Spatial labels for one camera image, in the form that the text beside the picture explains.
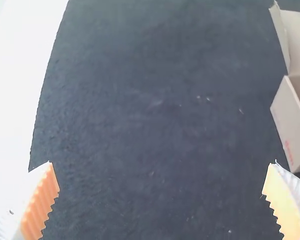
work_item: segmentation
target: cardboard box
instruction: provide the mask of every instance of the cardboard box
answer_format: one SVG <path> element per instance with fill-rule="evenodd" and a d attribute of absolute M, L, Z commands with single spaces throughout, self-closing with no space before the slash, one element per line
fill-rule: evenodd
<path fill-rule="evenodd" d="M 292 173 L 300 172 L 300 12 L 269 9 L 288 76 L 284 76 L 270 107 Z"/>

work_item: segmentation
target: orange serrated pad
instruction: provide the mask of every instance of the orange serrated pad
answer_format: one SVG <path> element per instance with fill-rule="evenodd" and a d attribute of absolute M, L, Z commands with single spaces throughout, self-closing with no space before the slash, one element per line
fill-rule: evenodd
<path fill-rule="evenodd" d="M 45 221 L 49 219 L 48 213 L 52 212 L 51 205 L 55 203 L 59 191 L 54 167 L 50 162 L 21 220 L 20 229 L 26 240 L 42 237 L 41 230 L 46 227 Z"/>
<path fill-rule="evenodd" d="M 281 226 L 279 231 L 284 235 L 283 239 L 300 239 L 300 212 L 289 187 L 273 164 L 268 167 L 262 194 L 266 195 L 273 215 L 278 218 L 277 224 Z"/>

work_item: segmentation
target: yellow serrated pad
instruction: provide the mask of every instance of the yellow serrated pad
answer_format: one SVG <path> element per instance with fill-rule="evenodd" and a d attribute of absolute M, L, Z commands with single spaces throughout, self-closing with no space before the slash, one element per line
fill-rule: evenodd
<path fill-rule="evenodd" d="M 267 170 L 262 194 L 270 202 L 273 215 L 276 216 L 277 224 L 281 226 L 280 232 L 284 240 L 300 239 L 300 212 L 297 203 L 278 170 L 270 164 Z"/>

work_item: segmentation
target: dark carpet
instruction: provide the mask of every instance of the dark carpet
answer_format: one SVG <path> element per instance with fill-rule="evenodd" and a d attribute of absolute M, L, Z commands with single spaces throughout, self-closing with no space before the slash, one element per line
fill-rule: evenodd
<path fill-rule="evenodd" d="M 271 5 L 70 0 L 31 149 L 61 188 L 45 240 L 282 238 L 260 199 L 268 164 L 287 167 Z"/>

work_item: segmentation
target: black rug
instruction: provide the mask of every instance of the black rug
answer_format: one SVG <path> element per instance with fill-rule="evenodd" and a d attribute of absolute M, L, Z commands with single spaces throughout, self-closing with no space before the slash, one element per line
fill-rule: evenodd
<path fill-rule="evenodd" d="M 268 164 L 287 167 L 271 5 L 70 0 L 31 150 L 61 188 L 44 239 L 282 239 L 260 199 Z"/>

